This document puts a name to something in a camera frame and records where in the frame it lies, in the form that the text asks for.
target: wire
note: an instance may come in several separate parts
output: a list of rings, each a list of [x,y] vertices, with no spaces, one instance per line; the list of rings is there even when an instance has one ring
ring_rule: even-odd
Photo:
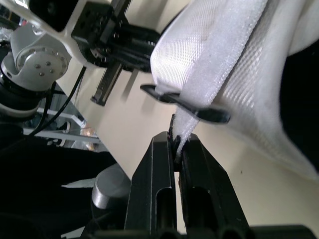
[[[78,87],[80,81],[82,80],[84,73],[86,71],[86,67],[83,66],[82,70],[78,76],[78,79],[75,82],[75,85],[73,87],[73,89],[71,90],[71,93],[69,95],[69,97],[66,99],[66,101],[64,102],[64,104],[62,105],[62,107],[60,108],[60,110],[44,125],[42,125],[40,128],[35,129],[34,131],[32,131],[27,137],[31,137],[31,136],[35,136],[37,133],[39,133],[40,131],[44,130],[45,128],[47,128],[50,124],[52,124],[58,117],[59,115],[64,111],[64,109],[66,108],[66,106],[69,104],[69,102],[71,101],[76,88]]]
[[[45,98],[45,106],[44,106],[43,114],[42,114],[42,116],[41,116],[41,119],[40,119],[39,124],[36,126],[35,129],[38,129],[38,128],[40,128],[40,127],[43,125],[43,123],[44,123],[44,121],[45,121],[45,118],[46,118],[47,115],[48,115],[48,109],[49,109],[49,107],[50,107],[51,99],[52,99],[52,98],[51,98],[51,96],[52,96],[52,90],[53,90],[53,86],[52,86],[51,90],[49,91],[49,93],[47,94],[47,96],[46,96],[46,98]]]
[[[9,145],[8,147],[6,148],[3,148],[2,150],[0,150],[0,156],[2,156],[3,154],[5,153],[8,153],[10,150],[13,150],[14,147],[16,147],[17,145],[19,145],[20,143],[26,141],[28,138],[32,137],[32,136],[35,136],[37,133],[41,132],[42,130],[44,130],[45,128],[47,128],[50,124],[52,124],[58,117],[59,115],[64,111],[65,107],[69,104],[69,102],[71,101],[75,91],[76,91],[76,88],[78,87],[81,79],[83,78],[84,76],[84,73],[86,71],[86,67],[82,67],[82,70],[78,76],[78,79],[76,80],[75,82],[75,85],[73,87],[73,89],[71,90],[71,93],[69,95],[69,97],[66,99],[66,101],[64,102],[63,106],[60,108],[60,110],[47,122],[45,123],[44,125],[42,125],[41,127],[39,127],[38,129],[35,129],[34,131],[32,131],[29,135],[27,135],[26,137],[24,137],[23,139],[20,139],[18,141],[16,141],[15,143]]]

